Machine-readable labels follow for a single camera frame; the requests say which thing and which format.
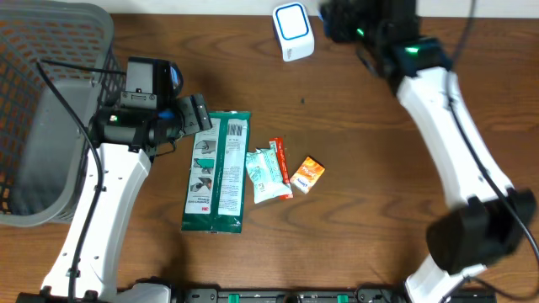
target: red label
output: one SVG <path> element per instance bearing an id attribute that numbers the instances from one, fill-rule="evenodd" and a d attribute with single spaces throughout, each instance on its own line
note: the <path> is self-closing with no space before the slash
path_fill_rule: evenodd
<path id="1" fill-rule="evenodd" d="M 283 174 L 283 181 L 290 187 L 290 178 L 288 177 L 288 169 L 286 168 L 286 158 L 285 158 L 285 146 L 283 144 L 283 138 L 273 138 L 269 142 L 275 142 L 277 145 L 277 160 L 279 161 L 280 173 Z M 290 199 L 294 198 L 293 194 L 283 194 L 279 197 L 280 199 Z"/>

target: snack package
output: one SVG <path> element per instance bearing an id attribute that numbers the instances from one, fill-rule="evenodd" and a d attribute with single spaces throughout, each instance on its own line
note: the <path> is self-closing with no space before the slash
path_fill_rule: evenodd
<path id="1" fill-rule="evenodd" d="M 269 147 L 277 154 L 277 160 L 279 161 L 280 173 L 283 175 L 283 181 L 289 189 L 292 189 L 290 185 L 290 178 L 288 177 L 288 168 L 286 168 L 285 147 L 283 144 L 283 138 L 277 137 L 271 139 Z M 294 194 L 283 194 L 279 196 L 279 199 L 291 199 L 294 198 Z"/>
<path id="2" fill-rule="evenodd" d="M 306 194 L 325 170 L 320 163 L 314 161 L 311 157 L 307 157 L 297 172 L 294 173 L 290 182 Z"/>
<path id="3" fill-rule="evenodd" d="M 274 150 L 257 149 L 256 152 L 248 152 L 246 167 L 254 185 L 254 203 L 292 194 L 292 190 L 283 182 Z"/>

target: white square device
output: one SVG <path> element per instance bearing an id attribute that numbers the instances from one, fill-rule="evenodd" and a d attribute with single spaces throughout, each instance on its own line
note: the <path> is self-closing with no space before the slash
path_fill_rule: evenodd
<path id="1" fill-rule="evenodd" d="M 288 3 L 274 9 L 273 29 L 284 61 L 294 61 L 314 52 L 314 36 L 303 4 Z"/>

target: wood grain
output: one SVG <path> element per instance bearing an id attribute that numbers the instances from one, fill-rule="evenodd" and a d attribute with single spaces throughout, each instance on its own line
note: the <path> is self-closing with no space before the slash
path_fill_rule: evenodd
<path id="1" fill-rule="evenodd" d="M 446 212 L 435 166 L 413 121 L 352 45 L 323 37 L 284 63 L 270 17 L 114 15 L 115 53 L 176 61 L 184 93 L 210 109 L 248 110 L 250 150 L 285 138 L 291 171 L 306 155 L 325 167 L 310 194 L 253 203 L 247 181 L 243 233 L 181 233 L 192 139 L 159 158 L 137 199 L 118 280 L 161 275 L 222 288 L 354 288 L 398 283 L 427 254 L 428 224 Z M 424 33 L 450 51 L 458 19 L 426 19 Z M 482 19 L 457 68 L 467 106 L 494 158 L 518 188 L 539 193 L 539 20 Z M 68 226 L 0 226 L 0 301 L 36 292 Z M 539 224 L 532 230 L 539 234 Z M 537 273 L 526 243 L 484 275 L 516 293 Z"/>

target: gray laundry basket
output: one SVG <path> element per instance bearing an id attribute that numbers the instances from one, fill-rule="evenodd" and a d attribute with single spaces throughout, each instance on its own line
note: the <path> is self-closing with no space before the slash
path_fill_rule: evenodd
<path id="1" fill-rule="evenodd" d="M 87 146 L 35 63 L 120 70 L 112 19 L 92 4 L 2 0 L 0 34 L 0 224 L 69 222 Z M 43 67 L 85 124 L 122 89 L 121 75 Z"/>

